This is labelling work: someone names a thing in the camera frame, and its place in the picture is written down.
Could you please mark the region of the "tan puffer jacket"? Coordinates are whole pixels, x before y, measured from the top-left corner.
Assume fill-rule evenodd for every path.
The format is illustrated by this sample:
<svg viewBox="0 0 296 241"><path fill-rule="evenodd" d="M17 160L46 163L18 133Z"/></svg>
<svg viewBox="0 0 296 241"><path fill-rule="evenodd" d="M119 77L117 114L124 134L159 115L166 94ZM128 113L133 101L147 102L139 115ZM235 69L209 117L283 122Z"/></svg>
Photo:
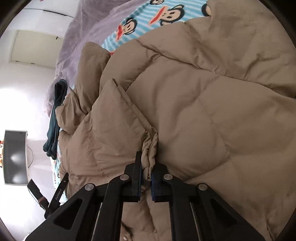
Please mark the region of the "tan puffer jacket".
<svg viewBox="0 0 296 241"><path fill-rule="evenodd" d="M110 54L84 45L56 109L66 196L124 172L142 151L144 186L123 208L122 240L170 240L151 197L156 163L206 183L266 240L295 209L295 47L259 1L208 1L210 15L165 24Z"/></svg>

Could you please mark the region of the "dark teal folded garment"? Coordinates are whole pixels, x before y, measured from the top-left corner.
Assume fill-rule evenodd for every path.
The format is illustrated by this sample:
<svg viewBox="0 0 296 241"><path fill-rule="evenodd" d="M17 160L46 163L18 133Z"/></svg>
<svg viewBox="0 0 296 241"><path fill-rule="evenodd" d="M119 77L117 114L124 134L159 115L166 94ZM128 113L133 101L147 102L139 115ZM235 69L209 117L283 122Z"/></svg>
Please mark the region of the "dark teal folded garment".
<svg viewBox="0 0 296 241"><path fill-rule="evenodd" d="M60 126L57 122L55 110L63 103L67 94L67 89L68 84L67 81L64 79L60 79L54 87L54 101L50 115L49 129L47 132L47 141L43 145L43 151L47 154L48 157L51 157L53 160L57 158L57 145L60 133Z"/></svg>

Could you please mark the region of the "lavender plush bedspread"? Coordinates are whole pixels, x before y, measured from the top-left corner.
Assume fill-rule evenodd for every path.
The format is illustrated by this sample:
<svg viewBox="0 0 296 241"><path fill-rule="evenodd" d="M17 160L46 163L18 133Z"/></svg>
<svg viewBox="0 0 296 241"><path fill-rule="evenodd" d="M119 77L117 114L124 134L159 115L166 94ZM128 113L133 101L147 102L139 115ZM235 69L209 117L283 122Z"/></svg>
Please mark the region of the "lavender plush bedspread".
<svg viewBox="0 0 296 241"><path fill-rule="evenodd" d="M60 79L74 85L80 54L87 42L101 45L124 18L146 1L79 1L76 15L69 24L56 62L55 78L46 92L44 111L50 115L54 85Z"/></svg>

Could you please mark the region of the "blue monkey print blanket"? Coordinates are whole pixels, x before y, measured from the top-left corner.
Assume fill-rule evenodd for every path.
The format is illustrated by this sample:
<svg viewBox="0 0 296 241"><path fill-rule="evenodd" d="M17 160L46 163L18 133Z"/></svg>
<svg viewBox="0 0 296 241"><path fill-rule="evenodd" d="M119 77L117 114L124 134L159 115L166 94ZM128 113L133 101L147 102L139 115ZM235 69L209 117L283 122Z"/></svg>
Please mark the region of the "blue monkey print blanket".
<svg viewBox="0 0 296 241"><path fill-rule="evenodd" d="M60 175L73 196L103 184L141 152L144 181L156 163L196 184L222 159L224 143L203 98L217 80L198 38L207 4L148 1L102 45L86 43L76 82L56 108Z"/></svg>

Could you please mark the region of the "black wall monitor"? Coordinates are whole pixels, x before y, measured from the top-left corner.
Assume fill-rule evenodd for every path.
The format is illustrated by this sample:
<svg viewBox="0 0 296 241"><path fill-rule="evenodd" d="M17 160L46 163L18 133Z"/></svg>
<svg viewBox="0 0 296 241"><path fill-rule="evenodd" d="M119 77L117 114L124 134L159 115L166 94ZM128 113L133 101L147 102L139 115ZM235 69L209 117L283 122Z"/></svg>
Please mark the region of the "black wall monitor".
<svg viewBox="0 0 296 241"><path fill-rule="evenodd" d="M6 130L3 148L5 184L27 186L29 183L27 131Z"/></svg>

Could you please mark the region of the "white wall cupboard door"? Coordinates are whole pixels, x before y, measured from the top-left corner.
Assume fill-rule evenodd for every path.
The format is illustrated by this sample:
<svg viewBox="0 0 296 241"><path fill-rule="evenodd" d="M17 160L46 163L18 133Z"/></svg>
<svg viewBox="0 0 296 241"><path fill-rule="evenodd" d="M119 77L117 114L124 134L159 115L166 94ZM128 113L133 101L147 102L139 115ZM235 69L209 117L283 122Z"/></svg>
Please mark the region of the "white wall cupboard door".
<svg viewBox="0 0 296 241"><path fill-rule="evenodd" d="M18 30L11 50L10 61L56 68L63 38L27 30Z"/></svg>

